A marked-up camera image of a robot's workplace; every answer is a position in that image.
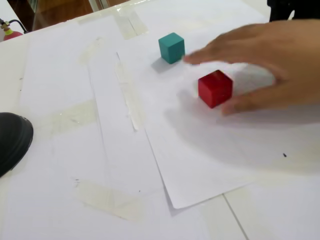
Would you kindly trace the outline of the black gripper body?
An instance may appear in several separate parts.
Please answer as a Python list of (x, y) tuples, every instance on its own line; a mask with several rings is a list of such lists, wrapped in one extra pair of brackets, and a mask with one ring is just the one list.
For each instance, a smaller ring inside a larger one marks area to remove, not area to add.
[(303, 19), (320, 18), (320, 1), (319, 0), (267, 0), (267, 5), (271, 7), (286, 6), (293, 11), (300, 11)]

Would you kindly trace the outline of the bare human hand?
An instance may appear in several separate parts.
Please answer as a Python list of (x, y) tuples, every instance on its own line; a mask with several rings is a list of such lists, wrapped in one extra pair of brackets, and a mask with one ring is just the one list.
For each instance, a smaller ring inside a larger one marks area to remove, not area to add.
[(247, 63), (265, 68), (273, 85), (232, 97), (224, 115), (317, 104), (320, 101), (320, 21), (281, 20), (245, 25), (223, 33), (184, 62)]

